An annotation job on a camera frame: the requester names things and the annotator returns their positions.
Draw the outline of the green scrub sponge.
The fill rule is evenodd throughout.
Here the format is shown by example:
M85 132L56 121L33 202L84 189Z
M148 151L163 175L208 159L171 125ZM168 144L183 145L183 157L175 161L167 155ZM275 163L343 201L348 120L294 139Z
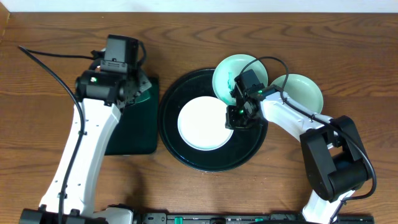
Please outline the green scrub sponge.
M146 90L141 95L139 95L135 100L135 104L143 103L151 98L151 93L149 90Z

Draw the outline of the mint plate top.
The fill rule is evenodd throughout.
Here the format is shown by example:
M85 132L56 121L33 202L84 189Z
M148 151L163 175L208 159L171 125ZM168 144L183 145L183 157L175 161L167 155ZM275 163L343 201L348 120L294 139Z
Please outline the mint plate top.
M222 60L215 68L212 78L213 91L225 106L235 106L236 100L231 96L235 87L235 78L242 69L256 58L247 54L235 54Z

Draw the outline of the mint plate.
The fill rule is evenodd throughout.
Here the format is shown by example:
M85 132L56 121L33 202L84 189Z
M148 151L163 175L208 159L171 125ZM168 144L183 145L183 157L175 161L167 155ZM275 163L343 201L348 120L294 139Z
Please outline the mint plate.
M225 106L235 106L236 100L231 96L235 87L235 78L242 69L256 58L247 54L235 54L222 60L215 68L212 78L213 91Z
M321 113L323 95L318 85L306 76L290 73L284 91L309 110Z

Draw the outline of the white plate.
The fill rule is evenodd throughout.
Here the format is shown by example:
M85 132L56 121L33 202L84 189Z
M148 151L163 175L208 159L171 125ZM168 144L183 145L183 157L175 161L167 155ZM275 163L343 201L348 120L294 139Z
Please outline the white plate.
M212 96L190 100L178 114L180 137L199 151L213 151L224 146L234 133L225 126L226 109L226 103Z

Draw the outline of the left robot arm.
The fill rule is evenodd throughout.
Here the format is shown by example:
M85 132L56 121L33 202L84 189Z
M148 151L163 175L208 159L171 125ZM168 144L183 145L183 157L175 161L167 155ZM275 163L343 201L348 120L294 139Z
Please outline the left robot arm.
M38 209L23 209L19 223L133 223L134 210L125 205L94 211L96 184L124 107L144 102L158 84L142 70L83 72L75 82L77 104L58 169Z

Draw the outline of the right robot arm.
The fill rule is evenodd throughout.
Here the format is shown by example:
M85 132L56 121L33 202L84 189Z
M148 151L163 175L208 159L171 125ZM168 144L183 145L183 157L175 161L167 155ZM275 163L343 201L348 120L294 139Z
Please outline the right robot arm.
M367 180L375 187L377 179L351 118L334 119L313 112L277 86L236 86L231 96L236 102L227 108L227 128L249 128L267 121L299 141L313 189L302 210L305 221L335 223L348 201L365 199L374 193L375 189L371 189L364 195L354 195Z

